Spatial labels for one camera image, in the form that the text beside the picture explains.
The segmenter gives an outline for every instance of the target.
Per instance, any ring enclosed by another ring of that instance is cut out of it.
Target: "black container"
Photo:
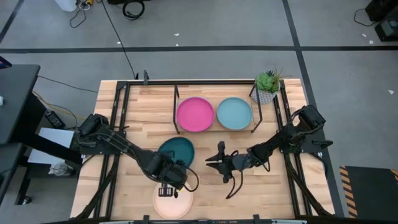
[[[372,0],[365,11],[370,21],[380,21],[396,6],[398,6],[397,0]]]
[[[398,41],[398,6],[396,6],[374,30],[381,41]]]

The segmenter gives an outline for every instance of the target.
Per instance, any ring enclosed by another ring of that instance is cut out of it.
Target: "wooden tabletop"
[[[99,88],[95,113],[110,118],[114,100],[116,80],[102,81]],[[286,92],[291,112],[306,105],[305,96],[299,79],[285,79]],[[181,98],[202,96],[205,98],[226,98],[237,96],[247,98],[252,85],[180,85]],[[116,124],[119,123],[124,90],[121,93]],[[261,218],[293,218],[289,184],[283,155],[274,151],[270,157],[271,171],[263,167],[244,170],[242,189],[231,199],[226,200],[232,188],[232,181],[223,184],[222,176],[205,165],[205,159],[214,156],[217,144],[224,141],[226,154],[234,150],[245,153],[246,149],[257,143],[267,141],[277,130],[277,121],[272,103],[261,105],[263,121],[258,129],[250,131],[208,131],[203,133],[175,131],[173,118],[174,86],[132,86],[127,107],[127,139],[143,149],[157,150],[166,140],[183,136],[195,146],[195,158],[191,168],[199,175],[200,186],[193,193],[193,205],[182,219],[250,219],[253,214]],[[282,117],[285,122],[282,97],[279,95]],[[254,122],[259,120],[258,107],[252,102]],[[317,200],[330,213],[334,213],[333,204],[320,161],[308,154],[301,155],[307,186]],[[98,188],[103,156],[95,156],[88,161],[80,172],[76,188],[71,217],[78,215],[90,201]],[[234,171],[237,184],[239,172]],[[188,183],[196,185],[195,177],[188,173]],[[137,163],[122,155],[113,203],[112,220],[142,220],[149,215],[151,220],[161,220],[153,205],[152,195],[156,183],[143,175]],[[304,213],[303,200],[297,187],[300,211]],[[101,215],[104,215],[107,200],[104,194]]]

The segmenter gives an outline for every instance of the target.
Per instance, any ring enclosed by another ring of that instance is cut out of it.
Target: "yellow and black hazard stripe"
[[[394,176],[396,177],[396,181],[398,184],[398,172],[396,170],[391,170],[391,172],[394,174]]]
[[[348,171],[346,170],[345,166],[340,166],[340,175],[341,181],[343,182],[349,217],[356,218],[358,216],[358,213],[356,211],[353,189],[351,188],[351,182],[349,181]]]

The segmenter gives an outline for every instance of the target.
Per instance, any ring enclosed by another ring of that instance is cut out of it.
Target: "potted plant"
[[[275,68],[268,72],[261,73],[256,78],[257,89],[259,90],[259,98],[261,104],[270,103],[278,94],[280,89],[279,80],[282,78],[280,72]],[[256,90],[253,91],[251,98],[257,103]]]

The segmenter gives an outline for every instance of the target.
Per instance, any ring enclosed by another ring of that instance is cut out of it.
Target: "gray floor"
[[[3,2],[0,29],[16,5],[16,0]],[[370,40],[372,45],[386,45],[379,41],[372,27],[353,22],[354,11],[368,2],[289,0],[301,46],[369,46]],[[146,2],[143,17],[133,22],[125,20],[117,7],[106,6],[126,47],[293,46],[279,0],[244,3],[153,0]],[[86,22],[76,29],[68,24],[74,13],[61,11],[54,1],[25,0],[0,49],[121,47],[102,5],[95,4],[87,11]],[[362,12],[358,19],[369,22]],[[294,51],[128,52],[127,55],[135,72],[142,73],[145,69],[151,78],[253,78],[274,65],[284,69],[283,75],[301,77]],[[100,80],[132,78],[123,53],[1,56],[12,63],[39,64],[40,75],[44,77],[92,90],[98,89]],[[325,135],[335,142],[329,150],[336,179],[340,179],[337,173],[340,165],[398,169],[394,136],[398,52],[304,52],[303,56],[318,108],[327,120]],[[95,107],[94,93],[43,79],[38,79],[34,90],[48,102],[67,107],[79,116],[87,116]],[[68,126],[75,125],[73,118],[60,116]],[[29,188],[34,202],[16,207],[13,201],[23,173],[22,169],[17,172],[0,207],[2,221],[13,224],[66,220],[76,180],[35,180]],[[339,182],[338,186],[343,200]]]

